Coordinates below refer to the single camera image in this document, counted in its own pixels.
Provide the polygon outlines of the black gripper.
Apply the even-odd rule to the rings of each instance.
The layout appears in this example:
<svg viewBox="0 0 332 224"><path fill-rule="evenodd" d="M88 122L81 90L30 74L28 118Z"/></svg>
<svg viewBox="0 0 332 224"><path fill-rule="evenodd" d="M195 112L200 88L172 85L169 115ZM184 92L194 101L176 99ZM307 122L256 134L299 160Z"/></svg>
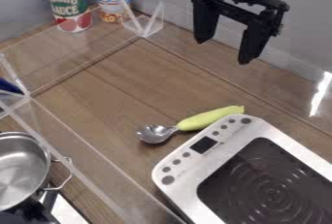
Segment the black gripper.
<svg viewBox="0 0 332 224"><path fill-rule="evenodd" d="M191 3L195 42L202 44L214 37L219 16L224 16L246 26L238 63L244 65L258 58L270 37L279 33L289 5L282 0L191 0Z"/></svg>

